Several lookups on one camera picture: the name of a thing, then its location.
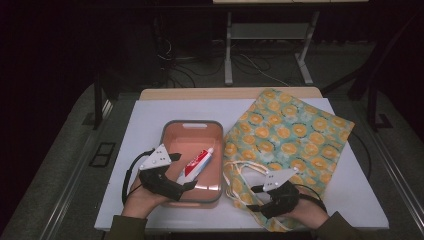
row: person's right hand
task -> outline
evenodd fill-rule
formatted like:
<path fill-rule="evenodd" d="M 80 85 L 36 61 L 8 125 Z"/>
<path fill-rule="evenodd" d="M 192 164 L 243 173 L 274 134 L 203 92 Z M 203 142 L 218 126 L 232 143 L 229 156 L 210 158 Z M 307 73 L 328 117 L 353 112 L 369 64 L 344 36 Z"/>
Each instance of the person's right hand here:
<path fill-rule="evenodd" d="M 300 193 L 310 195 L 302 187 L 298 189 Z M 321 207 L 306 199 L 299 199 L 296 207 L 291 212 L 285 213 L 282 216 L 293 218 L 310 229 L 319 228 L 330 217 Z"/>

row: hand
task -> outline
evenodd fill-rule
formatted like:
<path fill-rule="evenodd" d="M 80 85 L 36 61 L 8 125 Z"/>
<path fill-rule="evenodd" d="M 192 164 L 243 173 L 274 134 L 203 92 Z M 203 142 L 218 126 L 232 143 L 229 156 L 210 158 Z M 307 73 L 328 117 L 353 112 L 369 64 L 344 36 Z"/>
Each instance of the hand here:
<path fill-rule="evenodd" d="M 184 169 L 185 165 L 180 162 L 173 162 L 169 169 L 166 171 L 166 176 L 169 180 L 175 181 L 180 172 Z M 124 209 L 121 213 L 122 216 L 134 218 L 147 218 L 147 216 L 158 205 L 169 201 L 167 197 L 155 194 L 145 189 L 141 185 L 139 178 L 140 171 L 137 173 L 133 184 L 131 185 L 129 196 L 125 202 Z"/>
<path fill-rule="evenodd" d="M 310 195 L 305 189 L 301 187 L 298 189 L 300 193 Z M 296 207 L 291 212 L 285 213 L 282 216 L 296 219 L 310 229 L 319 228 L 329 218 L 328 214 L 322 208 L 306 199 L 299 199 Z"/>

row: plastic tray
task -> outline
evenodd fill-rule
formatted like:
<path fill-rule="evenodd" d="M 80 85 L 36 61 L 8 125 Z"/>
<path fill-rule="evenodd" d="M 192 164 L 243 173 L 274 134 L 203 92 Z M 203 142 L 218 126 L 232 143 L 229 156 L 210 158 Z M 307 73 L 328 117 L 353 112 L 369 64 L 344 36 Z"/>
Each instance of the plastic tray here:
<path fill-rule="evenodd" d="M 167 202 L 169 207 L 213 208 L 222 193 L 223 128 L 216 121 L 174 120 L 168 122 L 162 133 L 161 143 L 169 153 L 180 153 L 173 164 L 180 169 L 193 160 L 202 150 L 212 147 L 212 159 L 197 176 L 197 185 L 185 192 L 180 201 Z"/>

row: tote bag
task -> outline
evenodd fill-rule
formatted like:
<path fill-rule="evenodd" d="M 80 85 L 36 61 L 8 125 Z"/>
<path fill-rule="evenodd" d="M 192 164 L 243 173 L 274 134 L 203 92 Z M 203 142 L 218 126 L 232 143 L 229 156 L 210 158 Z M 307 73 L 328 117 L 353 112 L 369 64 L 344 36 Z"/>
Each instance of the tote bag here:
<path fill-rule="evenodd" d="M 287 93 L 265 89 L 224 137 L 227 196 L 267 230 L 292 230 L 298 225 L 296 221 L 267 219 L 246 207 L 264 202 L 250 190 L 244 169 L 265 175 L 267 171 L 297 168 L 289 181 L 310 187 L 323 197 L 353 126 L 353 122 Z"/>

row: metal frame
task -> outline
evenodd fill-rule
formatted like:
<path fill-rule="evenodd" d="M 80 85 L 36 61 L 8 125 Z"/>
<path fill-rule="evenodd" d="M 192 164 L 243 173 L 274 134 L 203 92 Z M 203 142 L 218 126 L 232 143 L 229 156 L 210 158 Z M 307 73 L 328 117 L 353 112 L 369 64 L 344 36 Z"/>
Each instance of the metal frame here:
<path fill-rule="evenodd" d="M 355 103 L 353 106 L 355 111 L 357 112 L 357 115 L 361 115 L 360 114 L 362 112 L 361 104 Z M 381 156 L 384 167 L 386 168 L 387 173 L 392 179 L 393 184 L 396 187 L 396 190 L 398 191 L 400 197 L 405 203 L 405 206 L 408 208 L 409 213 L 411 214 L 414 222 L 417 224 L 419 231 L 424 236 L 424 206 L 422 203 L 420 203 L 419 199 L 414 194 L 413 190 L 411 189 L 408 182 L 406 181 L 404 174 L 402 174 L 395 160 L 392 158 L 390 151 L 387 149 L 382 138 L 380 137 L 378 132 L 375 131 L 374 126 L 372 125 L 367 126 L 367 124 L 365 123 L 365 121 L 369 123 L 368 116 L 365 116 L 365 117 L 367 119 L 364 120 L 363 118 L 361 118 L 361 122 L 364 123 L 363 126 L 367 134 L 371 137 L 372 141 L 374 142 L 376 146 L 375 149 L 378 151 L 379 155 Z"/>
<path fill-rule="evenodd" d="M 311 21 L 309 22 L 306 33 L 302 37 L 297 35 L 295 31 L 284 31 L 284 29 L 276 29 L 277 31 L 280 30 L 280 33 L 275 33 L 271 35 L 264 35 L 264 36 L 254 36 L 254 33 L 252 32 L 251 37 L 248 37 L 248 33 L 246 34 L 246 31 L 249 31 L 249 29 L 246 27 L 242 31 L 237 31 L 237 27 L 246 26 L 246 24 L 237 24 L 233 25 L 231 21 L 231 12 L 228 12 L 228 18 L 227 18 L 227 39 L 226 39 L 226 54 L 225 54 L 225 85 L 231 86 L 233 85 L 233 74 L 232 74 L 232 66 L 231 66 L 231 39 L 304 39 L 304 45 L 303 49 L 299 53 L 295 53 L 295 58 L 297 65 L 299 67 L 299 70 L 302 74 L 302 77 L 305 81 L 305 84 L 311 85 L 313 84 L 311 75 L 309 74 L 309 70 L 305 63 L 305 57 L 306 53 L 308 52 L 309 45 L 312 41 L 312 36 L 315 31 L 316 23 L 318 21 L 319 17 L 319 11 L 315 11 L 312 15 Z M 256 27 L 279 27 L 279 28 L 288 28 L 288 27 L 298 27 L 299 29 L 302 29 L 302 24 L 299 23 L 293 23 L 293 24 L 257 24 Z"/>
<path fill-rule="evenodd" d="M 103 107 L 102 115 L 99 116 L 101 119 L 106 120 L 109 117 L 110 112 L 113 109 L 113 105 L 106 103 Z M 50 240 L 55 239 L 57 232 L 59 231 L 60 225 L 65 217 L 69 205 L 78 189 L 78 185 L 81 182 L 81 176 L 83 175 L 84 168 L 89 164 L 91 156 L 95 154 L 95 144 L 104 129 L 104 123 L 99 122 L 99 125 L 92 131 L 85 142 L 84 148 L 81 151 L 81 155 L 78 159 L 75 168 L 72 171 L 71 177 L 68 179 L 66 185 L 63 187 L 63 191 L 56 201 L 53 211 L 50 214 L 48 222 L 46 223 L 43 232 L 41 233 L 39 240 Z"/>

